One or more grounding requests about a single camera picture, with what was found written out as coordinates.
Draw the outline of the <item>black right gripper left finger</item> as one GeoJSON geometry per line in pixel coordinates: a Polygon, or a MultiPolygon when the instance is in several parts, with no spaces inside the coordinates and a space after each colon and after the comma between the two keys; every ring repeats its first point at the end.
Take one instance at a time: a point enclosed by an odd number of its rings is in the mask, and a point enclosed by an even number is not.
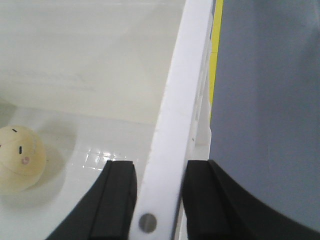
{"type": "Polygon", "coordinates": [[[127,240],[137,201],[132,161],[107,161],[88,192],[49,240],[127,240]]]}

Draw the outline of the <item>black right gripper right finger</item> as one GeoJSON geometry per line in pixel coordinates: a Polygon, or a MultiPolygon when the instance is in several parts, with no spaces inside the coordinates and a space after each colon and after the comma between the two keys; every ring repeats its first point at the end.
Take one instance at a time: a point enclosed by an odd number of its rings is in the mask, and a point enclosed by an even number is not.
{"type": "Polygon", "coordinates": [[[320,233],[269,207],[214,160],[187,163],[182,200],[190,240],[318,240],[320,233]]]}

